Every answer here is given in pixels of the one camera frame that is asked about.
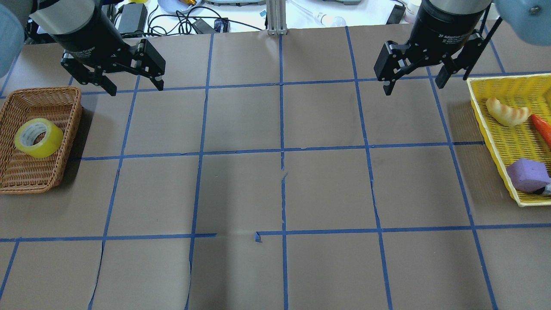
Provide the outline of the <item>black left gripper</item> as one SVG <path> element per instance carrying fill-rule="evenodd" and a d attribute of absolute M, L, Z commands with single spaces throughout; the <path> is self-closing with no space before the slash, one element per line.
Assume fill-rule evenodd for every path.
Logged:
<path fill-rule="evenodd" d="M 99 46 L 80 53 L 64 51 L 61 66 L 81 84 L 94 84 L 110 96 L 116 96 L 118 87 L 106 75 L 126 72 L 149 79 L 159 91 L 164 90 L 166 61 L 153 44 L 141 38 L 136 45 L 123 42 L 118 47 Z"/>

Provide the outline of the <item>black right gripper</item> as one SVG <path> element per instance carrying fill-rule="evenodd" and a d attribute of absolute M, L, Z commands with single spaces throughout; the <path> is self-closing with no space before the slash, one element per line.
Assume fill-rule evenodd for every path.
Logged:
<path fill-rule="evenodd" d="M 421 35 L 421 42 L 409 39 L 404 44 L 386 41 L 374 65 L 375 76 L 383 81 L 386 96 L 391 96 L 396 80 L 421 67 L 442 64 L 435 78 L 439 90 L 458 71 L 464 70 L 466 80 L 487 46 L 487 39 L 477 30 L 460 38 L 457 44 L 446 44 L 450 38 L 443 35 Z"/>

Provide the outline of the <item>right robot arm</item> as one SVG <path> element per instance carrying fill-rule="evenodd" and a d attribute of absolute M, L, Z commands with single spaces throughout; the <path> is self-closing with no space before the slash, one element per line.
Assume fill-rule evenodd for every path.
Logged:
<path fill-rule="evenodd" d="M 502 22 L 525 43 L 550 45 L 548 0 L 422 0 L 404 44 L 386 41 L 374 65 L 384 94 L 416 69 L 441 65 L 435 84 L 443 88 L 464 71 L 466 80 Z"/>

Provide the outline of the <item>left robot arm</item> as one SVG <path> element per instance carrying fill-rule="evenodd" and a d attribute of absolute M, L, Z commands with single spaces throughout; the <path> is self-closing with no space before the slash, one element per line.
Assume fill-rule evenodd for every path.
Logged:
<path fill-rule="evenodd" d="M 100 0 L 3 0 L 0 7 L 1 76 L 22 50 L 31 19 L 63 47 L 61 66 L 78 83 L 94 84 L 115 96 L 118 89 L 108 74 L 128 72 L 164 89 L 165 59 L 146 38 L 128 45 Z"/>

